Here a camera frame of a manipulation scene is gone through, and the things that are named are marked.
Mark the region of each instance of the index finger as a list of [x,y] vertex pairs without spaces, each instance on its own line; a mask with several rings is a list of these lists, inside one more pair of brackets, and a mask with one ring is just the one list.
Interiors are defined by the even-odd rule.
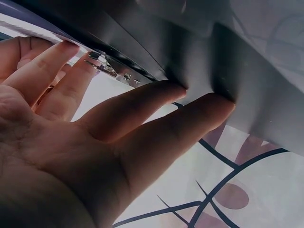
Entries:
[[76,55],[78,50],[79,47],[72,43],[58,43],[17,70],[3,84],[20,91],[32,107],[54,81],[61,67]]
[[220,126],[234,107],[219,95],[207,94],[117,141],[116,155],[133,196],[138,196],[206,133]]

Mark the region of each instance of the metal clip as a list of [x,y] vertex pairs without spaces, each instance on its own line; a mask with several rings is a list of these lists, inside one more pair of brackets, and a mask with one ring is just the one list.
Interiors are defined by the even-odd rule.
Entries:
[[87,62],[88,64],[90,64],[94,69],[98,70],[98,71],[102,71],[105,72],[113,77],[117,76],[117,73],[115,72],[115,70],[108,64],[108,62],[105,59],[105,56],[96,53],[96,52],[90,52],[89,53],[89,58],[98,61],[100,63],[100,66],[88,61],[85,59],[85,62]]
[[117,62],[111,57],[107,57],[106,59],[105,55],[96,52],[89,53],[88,57],[100,63],[100,66],[98,66],[89,60],[85,60],[85,62],[90,64],[94,69],[105,72],[106,74],[114,77],[117,81],[134,88],[152,82],[150,79]]

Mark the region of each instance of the finger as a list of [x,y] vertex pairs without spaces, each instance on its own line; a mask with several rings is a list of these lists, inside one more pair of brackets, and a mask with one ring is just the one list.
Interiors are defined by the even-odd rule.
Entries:
[[164,104],[185,94],[184,88],[169,81],[147,84],[97,105],[78,123],[95,138],[112,142],[137,128]]
[[19,38],[19,45],[21,59],[17,64],[17,69],[25,66],[42,52],[49,49],[52,46],[52,43],[40,38],[26,37]]
[[51,47],[46,40],[34,37],[15,37],[0,41],[0,83],[36,56]]
[[181,109],[146,123],[114,143],[134,195],[155,181],[234,109],[225,98],[208,94]]
[[79,47],[69,42],[56,44],[13,73],[3,84],[19,90],[32,107],[53,82],[61,67],[78,50]]
[[97,73],[97,70],[84,61],[87,57],[88,54],[85,54],[80,58],[44,97],[36,110],[37,114],[49,120],[71,121],[92,78]]
[[53,88],[58,84],[58,82],[66,75],[66,73],[71,69],[72,67],[69,64],[65,64],[61,70],[58,72],[58,74],[56,75],[54,81],[52,82],[52,84],[50,85],[49,88],[46,89],[46,91],[44,92],[44,94],[38,99],[37,103],[34,104],[34,106],[32,107],[32,110],[34,112],[36,112],[38,105],[41,103],[41,101],[46,97],[47,94],[49,94],[49,92],[51,92],[53,90]]

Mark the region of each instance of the skin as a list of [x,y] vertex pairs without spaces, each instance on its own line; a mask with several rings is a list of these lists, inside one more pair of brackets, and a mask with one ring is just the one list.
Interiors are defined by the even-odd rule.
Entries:
[[[111,227],[125,208],[234,104],[208,94],[152,122],[186,95],[168,81],[113,97],[71,123],[96,71],[66,62],[78,47],[37,38],[0,43],[0,224]],[[30,62],[17,70],[20,60]],[[66,75],[45,93],[60,70]]]

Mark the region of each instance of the screw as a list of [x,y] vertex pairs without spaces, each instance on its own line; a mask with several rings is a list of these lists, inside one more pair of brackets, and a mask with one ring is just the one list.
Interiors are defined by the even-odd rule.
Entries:
[[99,54],[97,52],[90,52],[89,53],[89,58],[94,59],[94,60],[98,60],[99,56],[101,56],[101,54]]
[[124,76],[123,76],[127,81],[129,81],[132,77],[132,75],[128,74],[128,73],[125,73]]

